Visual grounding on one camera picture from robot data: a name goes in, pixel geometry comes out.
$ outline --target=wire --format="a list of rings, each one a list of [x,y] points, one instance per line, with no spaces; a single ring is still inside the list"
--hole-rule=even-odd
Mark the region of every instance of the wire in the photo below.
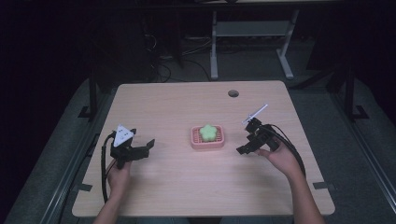
[[[168,70],[169,75],[166,77],[165,81],[162,81],[162,83],[167,82],[167,81],[171,78],[171,76],[172,76],[172,71],[171,71],[171,69],[170,69],[168,66],[166,66],[166,65],[164,65],[164,64],[161,64],[161,63],[159,63],[158,65],[159,65],[159,66],[162,66],[162,67],[164,67],[166,70]],[[158,71],[158,69],[157,69],[157,73],[158,73],[158,76],[159,76],[160,78],[163,77],[163,76],[160,74],[160,72]]]
[[[107,197],[107,185],[106,185],[106,179],[107,179],[107,174],[106,174],[106,145],[107,141],[110,138],[114,138],[116,136],[116,132],[113,131],[105,140],[102,146],[102,157],[101,157],[101,170],[102,170],[102,194],[103,194],[103,200],[105,203],[108,200]]]
[[[278,128],[278,127],[275,126],[274,124],[269,124],[269,125],[272,126],[272,127]],[[261,125],[259,128],[260,128],[260,129],[264,129],[264,130],[267,131],[268,133],[273,134],[276,138],[278,138],[280,141],[282,141],[282,142],[286,145],[286,147],[290,150],[290,152],[293,154],[294,158],[295,158],[295,159],[297,160],[297,162],[299,163],[300,169],[301,169],[301,171],[303,172],[303,175],[306,176],[305,166],[304,166],[303,159],[301,158],[300,154],[298,153],[298,151],[297,151],[297,149],[295,148],[295,146],[291,143],[291,141],[289,140],[289,138],[282,132],[282,130],[280,130],[280,129],[278,128],[278,129],[282,132],[282,134],[284,135],[284,137],[283,137],[282,135],[280,135],[279,133],[277,133],[277,132],[273,132],[272,130],[265,128],[263,125]]]
[[[151,81],[158,82],[159,72],[158,72],[157,68],[155,68],[153,64],[151,64],[150,67],[151,67],[151,74],[154,74],[154,76],[155,76],[155,78],[152,79]]]
[[[216,50],[217,54],[235,54],[242,51],[244,51],[244,47],[238,43],[235,43],[231,38],[224,38],[224,40],[218,43],[218,48]]]
[[[183,61],[189,62],[189,63],[195,63],[195,64],[197,64],[198,66],[200,66],[200,67],[202,68],[202,70],[204,70],[204,72],[205,72],[205,74],[206,74],[207,80],[208,80],[208,81],[212,81],[212,79],[210,78],[210,75],[206,72],[205,68],[204,68],[200,63],[195,62],[195,61],[191,61],[191,60],[187,60],[187,59],[184,59]]]
[[[111,168],[113,168],[114,164],[116,164],[117,161],[114,161],[113,164],[111,164],[110,167],[108,167],[107,172],[106,172],[106,178],[108,177],[108,173],[110,172]]]
[[[154,45],[151,47],[151,49],[155,49],[155,47],[157,46],[157,38],[155,38],[154,35],[145,35],[146,37],[151,37],[154,39]]]
[[[212,43],[211,39],[209,39],[208,41],[206,41],[203,45],[201,45],[199,47],[196,47],[194,49],[189,49],[189,50],[186,50],[186,51],[182,52],[181,55],[182,56],[186,56],[186,55],[189,55],[189,54],[200,52],[200,51],[202,51],[204,49],[207,49],[207,45],[209,45],[210,43]],[[174,58],[172,56],[160,56],[160,59],[162,59],[162,60],[173,60]]]

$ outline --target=green sponge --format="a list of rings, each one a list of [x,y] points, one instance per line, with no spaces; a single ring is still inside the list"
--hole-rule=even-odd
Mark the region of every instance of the green sponge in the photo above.
[[[210,124],[206,124],[203,128],[199,130],[199,133],[204,142],[213,142],[216,140],[216,133],[218,129]]]

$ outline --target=wooden table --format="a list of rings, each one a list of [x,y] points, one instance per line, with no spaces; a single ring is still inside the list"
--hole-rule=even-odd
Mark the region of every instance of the wooden table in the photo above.
[[[230,97],[228,92],[239,92]],[[136,128],[133,147],[155,138],[147,159],[134,161],[131,187],[120,210],[130,217],[198,217],[291,215],[288,181],[274,166],[254,153],[236,151],[248,142],[242,125],[264,103],[258,119],[280,127],[299,150],[307,181],[321,214],[334,211],[292,101],[280,81],[201,82],[121,85],[108,113],[83,184],[73,207],[77,217],[95,217],[104,204],[100,154],[105,138],[119,124]],[[196,150],[191,127],[221,125],[225,145]],[[111,162],[109,149],[106,162]]]

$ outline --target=pink dish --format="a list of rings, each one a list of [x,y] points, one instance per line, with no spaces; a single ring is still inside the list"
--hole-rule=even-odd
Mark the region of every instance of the pink dish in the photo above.
[[[213,125],[218,132],[216,139],[212,142],[204,142],[201,138],[199,130],[203,127],[193,127],[191,129],[191,146],[194,149],[208,149],[208,148],[221,148],[224,146],[224,132],[219,125]]]

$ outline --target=table leg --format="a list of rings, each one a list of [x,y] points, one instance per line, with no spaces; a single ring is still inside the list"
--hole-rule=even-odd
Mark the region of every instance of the table leg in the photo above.
[[[285,73],[285,76],[287,79],[293,79],[293,73],[291,72],[288,60],[286,59],[286,51],[288,50],[289,42],[291,39],[291,36],[294,31],[294,27],[297,21],[299,9],[296,9],[293,11],[293,15],[291,16],[291,20],[289,22],[288,30],[285,35],[285,43],[283,44],[281,49],[277,49],[277,57],[279,58],[280,64],[282,65],[283,72]]]
[[[212,51],[210,52],[210,77],[213,80],[219,78],[218,74],[218,57],[216,56],[216,25],[217,25],[217,12],[213,11],[212,22]]]

